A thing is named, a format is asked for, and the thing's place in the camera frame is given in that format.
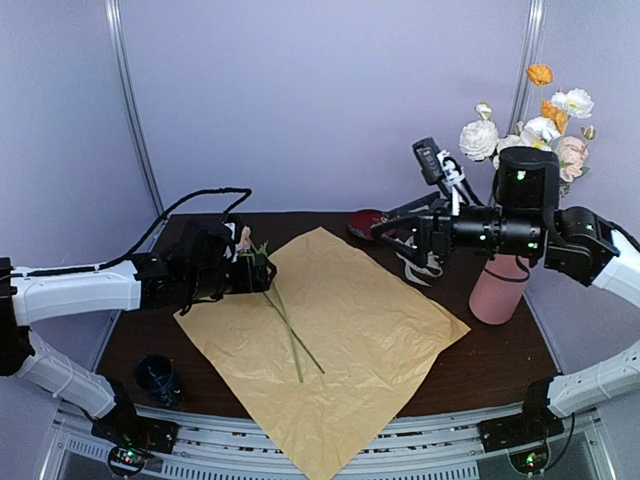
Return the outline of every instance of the wrapping paper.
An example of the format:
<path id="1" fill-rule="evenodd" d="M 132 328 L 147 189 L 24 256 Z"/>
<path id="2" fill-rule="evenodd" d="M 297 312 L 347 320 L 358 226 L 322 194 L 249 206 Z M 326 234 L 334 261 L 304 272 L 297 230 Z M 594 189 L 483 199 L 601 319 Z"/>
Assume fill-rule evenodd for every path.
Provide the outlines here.
<path id="1" fill-rule="evenodd" d="M 469 328 L 324 229 L 270 258 L 290 323 L 325 374 L 296 344 L 299 383 L 287 327 L 263 294 L 197 304 L 176 320 L 284 454 L 310 479 L 331 479 Z"/>

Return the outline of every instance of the orange flower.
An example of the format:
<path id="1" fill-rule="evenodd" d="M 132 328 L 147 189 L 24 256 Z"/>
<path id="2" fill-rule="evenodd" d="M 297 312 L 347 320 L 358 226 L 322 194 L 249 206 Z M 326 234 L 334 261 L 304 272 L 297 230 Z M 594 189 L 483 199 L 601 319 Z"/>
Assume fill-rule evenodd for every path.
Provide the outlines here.
<path id="1" fill-rule="evenodd" d="M 569 123 L 569 115 L 559 108 L 554 107 L 551 102 L 543 102 L 542 116 L 552 120 L 553 123 L 556 124 L 558 131 L 564 135 L 564 132 L 567 129 L 567 123 Z"/>
<path id="2" fill-rule="evenodd" d="M 549 85 L 553 82 L 553 71 L 546 65 L 531 65 L 527 68 L 527 75 L 538 87 Z"/>

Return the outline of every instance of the pink vase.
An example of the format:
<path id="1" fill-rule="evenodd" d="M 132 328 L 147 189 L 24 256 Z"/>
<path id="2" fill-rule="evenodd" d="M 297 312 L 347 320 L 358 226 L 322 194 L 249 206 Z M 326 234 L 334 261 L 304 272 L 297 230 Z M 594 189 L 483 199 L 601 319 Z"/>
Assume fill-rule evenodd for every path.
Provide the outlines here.
<path id="1" fill-rule="evenodd" d="M 527 268 L 529 261 L 520 259 Z M 487 261 L 485 270 L 469 297 L 469 307 L 475 317 L 489 325 L 502 325 L 511 319 L 527 288 L 528 274 L 512 255 L 496 255 Z"/>

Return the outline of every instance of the pink flower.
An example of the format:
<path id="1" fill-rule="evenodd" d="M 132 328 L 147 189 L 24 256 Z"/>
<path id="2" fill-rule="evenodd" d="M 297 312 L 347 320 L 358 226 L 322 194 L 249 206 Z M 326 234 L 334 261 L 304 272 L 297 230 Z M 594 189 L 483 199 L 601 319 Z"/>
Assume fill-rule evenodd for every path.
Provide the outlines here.
<path id="1" fill-rule="evenodd" d="M 564 137 L 557 150 L 560 159 L 560 178 L 565 182 L 573 182 L 582 176 L 584 162 L 589 150 L 582 140 L 576 137 Z"/>
<path id="2" fill-rule="evenodd" d="M 240 242 L 236 245 L 237 252 L 248 252 L 251 250 L 251 229 L 243 227 L 240 234 Z"/>

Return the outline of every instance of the flower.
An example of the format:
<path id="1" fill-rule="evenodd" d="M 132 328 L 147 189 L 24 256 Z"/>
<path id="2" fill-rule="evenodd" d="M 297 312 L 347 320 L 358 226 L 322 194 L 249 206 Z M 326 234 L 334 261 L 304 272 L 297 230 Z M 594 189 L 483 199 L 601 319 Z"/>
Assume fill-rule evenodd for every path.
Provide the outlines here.
<path id="1" fill-rule="evenodd" d="M 462 129 L 460 150 L 470 160 L 479 162 L 493 154 L 498 144 L 498 129 L 490 120 L 476 120 Z"/>
<path id="2" fill-rule="evenodd" d="M 531 65 L 527 68 L 527 76 L 538 87 L 553 82 L 553 71 L 546 65 Z"/>
<path id="3" fill-rule="evenodd" d="M 571 183 L 584 175 L 584 162 L 589 156 L 585 143 L 576 137 L 564 137 L 558 146 L 560 178 Z"/>
<path id="4" fill-rule="evenodd" d="M 236 252 L 248 252 L 251 250 L 251 229 L 243 227 L 240 234 L 240 242 L 236 245 Z"/>
<path id="5" fill-rule="evenodd" d="M 589 118 L 594 105 L 589 94 L 581 88 L 574 88 L 568 93 L 556 92 L 551 97 L 551 104 L 576 118 Z"/>
<path id="6" fill-rule="evenodd" d="M 482 120 L 491 120 L 491 116 L 493 115 L 493 108 L 487 102 L 480 102 L 476 105 L 476 113 L 480 115 Z"/>
<path id="7" fill-rule="evenodd" d="M 596 127 L 594 127 L 593 125 L 589 125 L 588 127 L 580 127 L 580 132 L 582 133 L 582 136 L 589 141 L 596 138 Z"/>
<path id="8" fill-rule="evenodd" d="M 560 138 L 561 133 L 556 128 L 556 124 L 552 120 L 544 117 L 536 117 L 529 120 L 524 125 L 523 131 L 529 131 L 539 139 L 549 143 L 551 140 Z"/>
<path id="9" fill-rule="evenodd" d="M 523 130 L 521 135 L 508 135 L 498 141 L 498 146 L 496 148 L 498 153 L 492 159 L 493 166 L 496 170 L 500 167 L 500 152 L 509 147 L 534 147 L 538 150 L 551 150 L 546 143 L 540 141 L 539 138 L 529 131 L 525 132 Z"/>
<path id="10" fill-rule="evenodd" d="M 524 122 L 522 120 L 516 123 L 515 130 L 516 135 L 520 135 L 522 133 L 522 130 L 524 130 Z"/>
<path id="11" fill-rule="evenodd" d="M 548 118 L 555 123 L 556 128 L 562 134 L 567 130 L 567 123 L 569 123 L 569 115 L 559 108 L 554 107 L 551 102 L 542 103 L 542 116 Z"/>

